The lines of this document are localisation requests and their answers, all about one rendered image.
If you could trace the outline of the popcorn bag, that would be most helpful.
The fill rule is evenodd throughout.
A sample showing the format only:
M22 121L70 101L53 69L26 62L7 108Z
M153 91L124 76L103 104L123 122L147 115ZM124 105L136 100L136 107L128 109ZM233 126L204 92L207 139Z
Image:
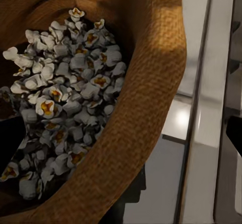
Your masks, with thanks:
M114 35L127 65L122 89L96 143L54 194L24 200L17 178L0 182L0 224L97 224L152 153L183 78L182 0L0 0L0 88L23 78L14 76L20 67L3 52L16 47L24 54L26 30L51 35L53 21L73 22L74 8L85 14L79 20L87 25L84 32L103 19ZM71 40L68 29L64 35ZM12 102L0 98L0 119L14 115Z

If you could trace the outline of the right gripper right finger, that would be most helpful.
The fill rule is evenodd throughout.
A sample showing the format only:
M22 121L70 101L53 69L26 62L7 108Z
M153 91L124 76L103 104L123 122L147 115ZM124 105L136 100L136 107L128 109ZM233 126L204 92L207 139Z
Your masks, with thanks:
M226 134L242 156L242 118L231 116L227 124Z

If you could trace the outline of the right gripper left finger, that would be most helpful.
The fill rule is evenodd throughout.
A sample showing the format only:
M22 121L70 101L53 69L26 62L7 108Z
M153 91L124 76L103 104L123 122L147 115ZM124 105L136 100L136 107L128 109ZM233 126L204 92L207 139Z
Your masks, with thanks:
M25 125L21 116L0 121L0 176L26 135Z

